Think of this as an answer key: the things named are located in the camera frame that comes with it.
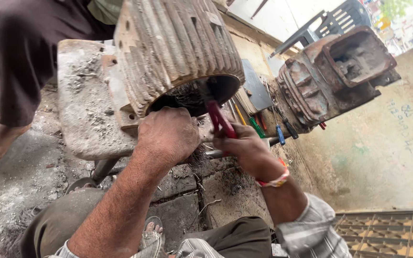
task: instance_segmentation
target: plastic chair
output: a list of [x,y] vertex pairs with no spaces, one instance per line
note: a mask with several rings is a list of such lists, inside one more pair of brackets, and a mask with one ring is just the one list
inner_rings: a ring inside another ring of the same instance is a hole
[[[315,31],[311,31],[309,26],[318,18],[321,18],[321,25]],[[298,41],[306,47],[326,35],[343,35],[357,25],[367,25],[370,27],[372,24],[369,14],[358,0],[347,0],[333,11],[325,12],[323,10],[315,15],[289,39],[278,46],[270,55],[270,58],[278,53],[284,53]]]

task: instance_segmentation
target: person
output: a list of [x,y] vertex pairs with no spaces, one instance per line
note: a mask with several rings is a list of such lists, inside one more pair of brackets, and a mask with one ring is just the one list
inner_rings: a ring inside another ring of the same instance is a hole
[[0,159],[31,127],[63,39],[112,39],[123,0],[0,0]]
[[[170,256],[163,249],[162,223],[153,217],[145,221],[161,179],[200,143],[194,119],[185,108],[164,107],[150,113],[138,128],[138,144],[127,167],[111,188],[106,193],[91,187],[76,188],[51,203],[23,234],[22,256],[270,257],[269,227],[258,217],[186,235]],[[252,127],[232,125],[238,138],[217,132],[214,145],[237,156],[243,170],[262,185],[282,248],[291,256],[351,257],[346,242],[332,228],[334,210],[301,191],[288,168],[272,155]]]

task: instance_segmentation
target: concrete floor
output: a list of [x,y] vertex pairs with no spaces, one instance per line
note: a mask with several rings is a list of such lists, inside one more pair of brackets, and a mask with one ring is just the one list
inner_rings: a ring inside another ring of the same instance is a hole
[[[42,95],[31,130],[18,138],[0,161],[0,242],[12,242],[23,232],[26,225],[20,222],[22,211],[45,207],[61,197],[74,180],[89,176],[94,169],[93,162],[73,157],[61,138],[56,88],[47,86]],[[208,118],[202,127],[210,127]],[[297,171],[293,175],[305,191],[318,193],[293,141],[288,140],[284,151],[276,146],[272,152]],[[127,161],[122,158],[120,164]],[[112,178],[108,177],[101,187],[108,189],[111,184]],[[261,216],[272,226],[259,189],[233,158],[211,161],[198,169],[196,176],[187,166],[174,167],[159,187],[149,214],[159,215],[166,223],[168,251],[176,249],[185,233],[223,226],[246,215]],[[221,201],[199,214],[215,200]]]

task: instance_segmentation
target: flip-flop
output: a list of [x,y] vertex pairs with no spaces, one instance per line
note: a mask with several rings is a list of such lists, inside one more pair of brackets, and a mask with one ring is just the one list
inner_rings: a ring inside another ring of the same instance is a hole
[[90,183],[94,188],[96,188],[96,183],[89,177],[81,177],[78,180],[74,181],[66,190],[65,195],[69,194],[70,191],[74,191],[76,187],[84,187],[85,184]]
[[152,216],[146,219],[144,231],[146,231],[146,228],[150,222],[154,222],[154,230],[156,229],[157,225],[159,225],[160,228],[163,228],[162,220],[160,220],[158,216]]

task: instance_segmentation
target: forearm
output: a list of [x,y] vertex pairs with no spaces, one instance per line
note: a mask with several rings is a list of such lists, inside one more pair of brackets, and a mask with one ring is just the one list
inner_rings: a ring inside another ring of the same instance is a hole
[[[268,155],[263,159],[259,180],[269,182],[284,173],[283,164],[276,158]],[[292,177],[281,187],[262,187],[261,190],[275,225],[296,220],[307,206],[307,197]]]
[[135,150],[128,166],[69,240],[73,254],[128,258],[138,251],[152,194],[169,169],[164,161],[148,160],[144,151]]

